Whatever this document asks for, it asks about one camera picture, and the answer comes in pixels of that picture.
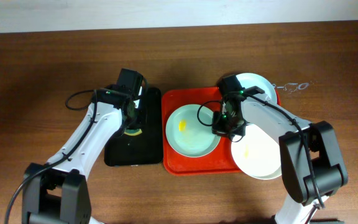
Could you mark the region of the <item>green yellow sponge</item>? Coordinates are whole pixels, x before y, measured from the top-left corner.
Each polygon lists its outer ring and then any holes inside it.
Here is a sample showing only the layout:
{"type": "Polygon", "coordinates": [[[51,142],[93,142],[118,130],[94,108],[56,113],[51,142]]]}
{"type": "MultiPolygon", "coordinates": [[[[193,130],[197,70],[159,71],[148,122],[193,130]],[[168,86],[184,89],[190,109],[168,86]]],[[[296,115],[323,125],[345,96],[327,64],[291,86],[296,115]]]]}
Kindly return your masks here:
{"type": "Polygon", "coordinates": [[[128,135],[128,136],[138,136],[138,135],[142,134],[142,130],[141,129],[126,129],[124,131],[124,134],[128,135]]]}

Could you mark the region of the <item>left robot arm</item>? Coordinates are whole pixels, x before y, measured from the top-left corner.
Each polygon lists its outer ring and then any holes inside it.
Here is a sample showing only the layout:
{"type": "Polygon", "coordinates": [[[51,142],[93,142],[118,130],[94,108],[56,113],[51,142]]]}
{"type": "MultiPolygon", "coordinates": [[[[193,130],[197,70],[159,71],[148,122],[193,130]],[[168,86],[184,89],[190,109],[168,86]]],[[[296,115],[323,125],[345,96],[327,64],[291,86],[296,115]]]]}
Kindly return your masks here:
{"type": "Polygon", "coordinates": [[[123,68],[115,84],[92,90],[85,117],[69,140],[44,165],[31,163],[20,185],[22,223],[97,223],[87,180],[113,136],[139,122],[137,104],[147,80],[123,68]]]}

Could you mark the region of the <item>black plastic tray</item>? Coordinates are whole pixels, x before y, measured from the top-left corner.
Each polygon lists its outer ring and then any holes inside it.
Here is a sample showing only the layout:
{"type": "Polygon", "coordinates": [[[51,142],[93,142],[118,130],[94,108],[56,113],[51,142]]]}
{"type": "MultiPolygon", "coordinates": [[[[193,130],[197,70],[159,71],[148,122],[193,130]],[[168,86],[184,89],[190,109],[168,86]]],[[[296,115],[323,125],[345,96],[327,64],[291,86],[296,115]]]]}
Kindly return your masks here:
{"type": "Polygon", "coordinates": [[[107,166],[158,164],[163,159],[162,94],[152,87],[141,101],[144,110],[142,134],[113,136],[104,147],[107,166]]]}

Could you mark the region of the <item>pale green plate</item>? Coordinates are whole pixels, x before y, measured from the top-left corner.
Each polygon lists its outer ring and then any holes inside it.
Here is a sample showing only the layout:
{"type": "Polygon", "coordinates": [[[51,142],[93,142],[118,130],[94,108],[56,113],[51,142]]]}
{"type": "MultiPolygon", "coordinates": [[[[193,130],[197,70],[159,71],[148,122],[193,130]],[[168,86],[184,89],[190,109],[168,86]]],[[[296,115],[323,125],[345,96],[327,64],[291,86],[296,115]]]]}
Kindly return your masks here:
{"type": "Polygon", "coordinates": [[[213,152],[221,138],[208,126],[213,112],[196,104],[176,109],[165,125],[166,139],[171,148],[185,157],[203,157],[213,152]]]}

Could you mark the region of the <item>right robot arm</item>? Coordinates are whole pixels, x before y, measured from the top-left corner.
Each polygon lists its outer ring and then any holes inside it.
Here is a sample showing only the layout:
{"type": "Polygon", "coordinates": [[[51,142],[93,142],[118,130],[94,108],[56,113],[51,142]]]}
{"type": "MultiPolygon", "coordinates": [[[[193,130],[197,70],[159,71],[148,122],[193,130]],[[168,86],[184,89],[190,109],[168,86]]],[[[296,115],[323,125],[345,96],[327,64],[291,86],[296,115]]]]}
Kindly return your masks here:
{"type": "Polygon", "coordinates": [[[312,223],[325,201],[349,180],[336,133],[326,121],[312,123],[278,105],[264,83],[262,77],[247,84],[244,73],[221,78],[212,132],[237,143],[246,126],[254,124],[277,142],[287,197],[272,221],[312,223]]]}

